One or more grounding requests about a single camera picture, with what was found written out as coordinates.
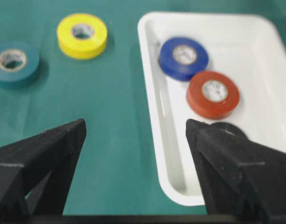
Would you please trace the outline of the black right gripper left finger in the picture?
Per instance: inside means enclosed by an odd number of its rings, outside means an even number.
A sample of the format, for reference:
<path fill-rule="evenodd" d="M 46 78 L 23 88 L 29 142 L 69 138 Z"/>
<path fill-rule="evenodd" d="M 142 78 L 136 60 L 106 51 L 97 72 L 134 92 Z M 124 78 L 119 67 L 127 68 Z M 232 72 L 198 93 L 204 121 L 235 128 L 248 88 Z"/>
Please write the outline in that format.
<path fill-rule="evenodd" d="M 63 213 L 85 137 L 77 119 L 0 147 L 0 223 Z"/>

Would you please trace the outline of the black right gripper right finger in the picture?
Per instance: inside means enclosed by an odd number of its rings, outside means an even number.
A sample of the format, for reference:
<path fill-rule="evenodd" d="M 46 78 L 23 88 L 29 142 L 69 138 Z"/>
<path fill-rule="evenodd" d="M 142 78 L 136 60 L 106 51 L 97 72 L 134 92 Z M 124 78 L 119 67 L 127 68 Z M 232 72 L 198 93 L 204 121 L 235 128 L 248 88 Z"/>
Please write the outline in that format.
<path fill-rule="evenodd" d="M 186 137 L 209 214 L 286 224 L 286 153 L 194 119 Z"/>

